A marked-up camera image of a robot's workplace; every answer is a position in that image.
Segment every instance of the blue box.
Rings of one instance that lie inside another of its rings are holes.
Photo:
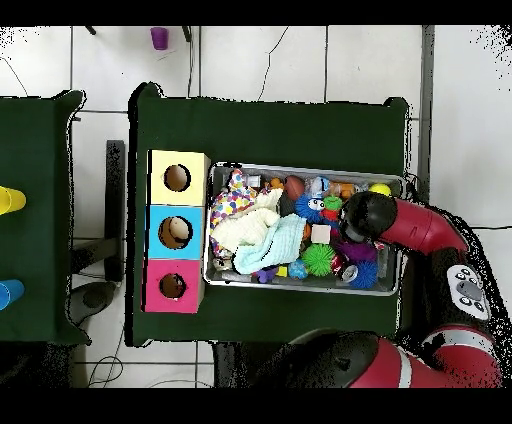
[[[170,249],[158,237],[160,224],[169,217],[181,217],[192,228],[192,238],[183,248]],[[150,205],[149,210],[149,259],[201,259],[204,240],[204,208]]]

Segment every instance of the green table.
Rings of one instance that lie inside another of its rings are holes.
[[[208,286],[195,315],[140,310],[149,149],[204,152],[212,162],[402,175],[408,105],[248,103],[162,98],[141,84],[130,104],[127,342],[289,341],[319,327],[393,335],[398,294],[371,297]]]
[[[0,311],[0,340],[88,341],[65,312],[71,240],[66,131],[82,96],[0,98],[0,185],[27,197],[24,209],[0,216],[0,280],[25,285],[24,296]]]

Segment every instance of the blue fuzzy ball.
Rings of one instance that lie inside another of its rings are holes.
[[[361,261],[357,264],[357,277],[349,284],[355,289],[371,289],[377,282],[377,262]]]
[[[318,203],[318,209],[312,209],[310,207],[310,201],[314,202],[317,201]],[[299,215],[301,218],[306,218],[306,220],[311,224],[320,224],[323,222],[324,217],[320,215],[320,211],[323,209],[322,199],[313,199],[309,197],[306,194],[301,195],[297,201],[295,202],[295,212],[297,212],[297,215]]]

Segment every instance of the red ball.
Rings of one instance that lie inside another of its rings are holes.
[[[296,201],[304,193],[304,181],[290,175],[284,179],[284,190],[290,199]]]

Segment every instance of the green spiky ball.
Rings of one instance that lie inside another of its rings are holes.
[[[334,250],[328,244],[312,244],[302,254],[302,260],[311,274],[324,277],[331,272],[334,255]]]

